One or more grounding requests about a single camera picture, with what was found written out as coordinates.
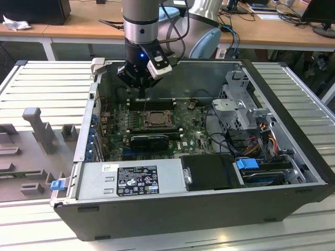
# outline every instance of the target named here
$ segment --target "black computer case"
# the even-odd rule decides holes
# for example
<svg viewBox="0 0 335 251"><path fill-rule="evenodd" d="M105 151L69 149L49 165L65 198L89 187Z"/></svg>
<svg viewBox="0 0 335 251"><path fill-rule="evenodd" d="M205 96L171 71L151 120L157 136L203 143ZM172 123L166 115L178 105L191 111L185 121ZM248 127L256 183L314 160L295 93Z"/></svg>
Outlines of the black computer case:
<svg viewBox="0 0 335 251"><path fill-rule="evenodd" d="M3 15L15 21L63 25L70 15L69 0L1 0L0 20Z"/></svg>

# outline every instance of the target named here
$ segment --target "warning label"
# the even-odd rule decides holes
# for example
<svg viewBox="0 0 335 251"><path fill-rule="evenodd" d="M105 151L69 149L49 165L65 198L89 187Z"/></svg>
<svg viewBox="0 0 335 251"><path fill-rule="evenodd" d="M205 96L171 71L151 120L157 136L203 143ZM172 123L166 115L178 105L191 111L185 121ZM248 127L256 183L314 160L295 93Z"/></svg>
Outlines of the warning label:
<svg viewBox="0 0 335 251"><path fill-rule="evenodd" d="M119 196L159 193L157 166L120 167L117 170Z"/></svg>

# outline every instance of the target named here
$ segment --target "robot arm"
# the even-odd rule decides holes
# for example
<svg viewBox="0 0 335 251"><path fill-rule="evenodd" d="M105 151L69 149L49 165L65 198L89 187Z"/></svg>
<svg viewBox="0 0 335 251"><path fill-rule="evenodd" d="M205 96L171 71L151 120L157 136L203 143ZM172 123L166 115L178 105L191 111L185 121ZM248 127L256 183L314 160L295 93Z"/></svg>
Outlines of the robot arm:
<svg viewBox="0 0 335 251"><path fill-rule="evenodd" d="M118 70L118 77L131 88L139 89L139 98L145 98L145 89L153 87L172 71L167 53L184 54L188 58L208 58L221 36L217 16L221 0L195 0L188 17L179 13L169 16L183 39L181 46L174 27L160 12L165 0L123 0L126 63ZM161 44L159 40L171 42Z"/></svg>

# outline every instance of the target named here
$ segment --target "blue latch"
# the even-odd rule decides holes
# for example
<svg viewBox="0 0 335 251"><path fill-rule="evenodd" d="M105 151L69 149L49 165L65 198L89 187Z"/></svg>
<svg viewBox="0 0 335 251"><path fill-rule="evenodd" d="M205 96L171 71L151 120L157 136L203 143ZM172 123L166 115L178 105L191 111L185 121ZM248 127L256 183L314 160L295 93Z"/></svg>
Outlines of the blue latch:
<svg viewBox="0 0 335 251"><path fill-rule="evenodd" d="M50 189L54 190L65 190L65 180L54 180L51 183Z"/></svg>
<svg viewBox="0 0 335 251"><path fill-rule="evenodd" d="M239 169L258 169L260 168L256 159L254 158L241 158L236 161Z"/></svg>
<svg viewBox="0 0 335 251"><path fill-rule="evenodd" d="M98 121L98 116L96 114L92 114L92 122Z"/></svg>
<svg viewBox="0 0 335 251"><path fill-rule="evenodd" d="M94 128L90 128L90 130L88 131L89 134L94 135L96 132L96 130Z"/></svg>

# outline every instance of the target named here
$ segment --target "sticker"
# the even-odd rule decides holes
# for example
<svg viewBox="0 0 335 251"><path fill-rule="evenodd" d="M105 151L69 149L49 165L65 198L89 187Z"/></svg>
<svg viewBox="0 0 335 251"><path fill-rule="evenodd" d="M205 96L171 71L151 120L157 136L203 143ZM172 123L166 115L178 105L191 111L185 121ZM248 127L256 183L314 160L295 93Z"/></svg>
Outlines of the sticker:
<svg viewBox="0 0 335 251"><path fill-rule="evenodd" d="M120 167L117 169L116 194L118 196L152 195L155 193L159 193L157 166Z"/></svg>
<svg viewBox="0 0 335 251"><path fill-rule="evenodd" d="M14 179L15 177L13 175L4 175L0 176L0 179Z"/></svg>
<svg viewBox="0 0 335 251"><path fill-rule="evenodd" d="M103 165L103 172L116 172L119 164Z"/></svg>
<svg viewBox="0 0 335 251"><path fill-rule="evenodd" d="M179 0L174 0L173 3L178 4L178 5L186 5L184 1L179 1Z"/></svg>

